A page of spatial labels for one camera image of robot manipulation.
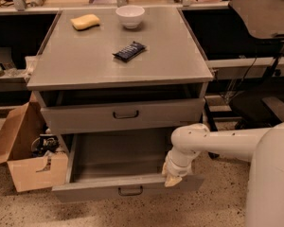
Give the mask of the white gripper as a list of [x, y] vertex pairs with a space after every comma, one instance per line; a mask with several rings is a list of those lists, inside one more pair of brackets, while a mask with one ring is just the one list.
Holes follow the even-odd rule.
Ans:
[[182, 178], [192, 172], [192, 162], [200, 155], [199, 151], [183, 153], [177, 149], [168, 152], [163, 163], [162, 174], [165, 176], [165, 187], [173, 187]]

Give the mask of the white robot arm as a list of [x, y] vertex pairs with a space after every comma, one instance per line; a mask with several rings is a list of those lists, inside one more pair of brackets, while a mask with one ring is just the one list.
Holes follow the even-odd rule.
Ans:
[[193, 124], [174, 130], [171, 144], [162, 170], [166, 187], [190, 173], [202, 151], [248, 161], [245, 227], [284, 227], [284, 122], [236, 131], [210, 131], [204, 124]]

